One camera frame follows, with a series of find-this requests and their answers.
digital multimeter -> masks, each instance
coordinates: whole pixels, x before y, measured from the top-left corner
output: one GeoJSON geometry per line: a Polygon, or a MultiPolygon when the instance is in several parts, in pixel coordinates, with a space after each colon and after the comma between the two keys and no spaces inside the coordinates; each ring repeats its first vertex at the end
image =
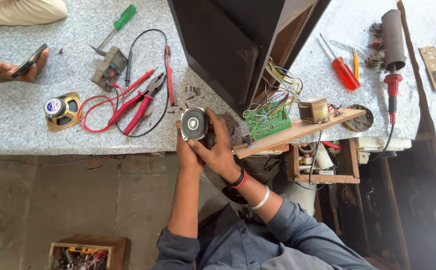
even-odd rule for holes
{"type": "Polygon", "coordinates": [[[104,56],[105,59],[96,69],[91,81],[99,85],[103,90],[111,92],[112,88],[108,87],[105,83],[116,83],[128,64],[128,58],[117,46],[112,46],[107,53],[97,49],[95,51],[99,55],[104,56]]]}

silver bangle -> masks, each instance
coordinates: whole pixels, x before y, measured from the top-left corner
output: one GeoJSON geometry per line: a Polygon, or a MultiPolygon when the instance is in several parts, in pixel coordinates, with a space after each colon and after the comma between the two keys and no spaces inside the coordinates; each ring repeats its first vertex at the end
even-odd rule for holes
{"type": "Polygon", "coordinates": [[[268,195],[270,195],[270,189],[269,189],[269,187],[267,185],[265,187],[267,188],[267,193],[265,194],[265,197],[263,198],[263,200],[257,206],[251,207],[251,205],[250,205],[251,210],[257,210],[258,208],[262,207],[267,202],[268,195]]]}

black speaker cabinet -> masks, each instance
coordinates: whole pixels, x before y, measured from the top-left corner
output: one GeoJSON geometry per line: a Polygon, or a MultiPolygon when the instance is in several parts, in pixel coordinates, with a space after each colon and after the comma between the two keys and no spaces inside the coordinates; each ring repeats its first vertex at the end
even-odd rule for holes
{"type": "Polygon", "coordinates": [[[188,65],[242,117],[268,57],[288,69],[331,0],[168,0],[188,65]]]}

shirt sleeve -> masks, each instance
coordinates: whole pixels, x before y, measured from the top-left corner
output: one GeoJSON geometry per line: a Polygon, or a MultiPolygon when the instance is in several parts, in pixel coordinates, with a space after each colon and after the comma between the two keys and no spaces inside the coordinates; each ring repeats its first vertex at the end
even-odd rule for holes
{"type": "Polygon", "coordinates": [[[327,225],[307,215],[297,203],[283,200],[267,227],[286,246],[315,256],[334,269],[376,269],[345,246],[327,225]]]}
{"type": "Polygon", "coordinates": [[[159,254],[152,270],[192,270],[193,261],[200,251],[200,242],[196,238],[175,235],[165,227],[161,230],[156,248],[159,254]]]}

pliers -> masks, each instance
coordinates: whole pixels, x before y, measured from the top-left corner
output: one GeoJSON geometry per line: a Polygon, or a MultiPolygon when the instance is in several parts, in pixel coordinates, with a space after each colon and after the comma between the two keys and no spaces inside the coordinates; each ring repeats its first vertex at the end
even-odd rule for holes
{"type": "Polygon", "coordinates": [[[146,87],[144,92],[138,91],[137,96],[133,97],[129,101],[126,101],[125,104],[119,108],[119,110],[108,121],[108,125],[112,126],[116,124],[129,109],[135,107],[138,104],[138,102],[143,101],[140,105],[140,108],[138,109],[138,112],[123,131],[123,134],[125,135],[130,134],[130,132],[135,128],[135,126],[139,123],[139,121],[143,117],[143,114],[148,108],[150,102],[154,100],[153,97],[155,96],[155,94],[161,89],[161,87],[163,87],[163,83],[165,83],[165,79],[166,79],[166,74],[164,73],[161,73],[160,75],[153,78],[151,82],[148,84],[148,86],[146,87]]]}

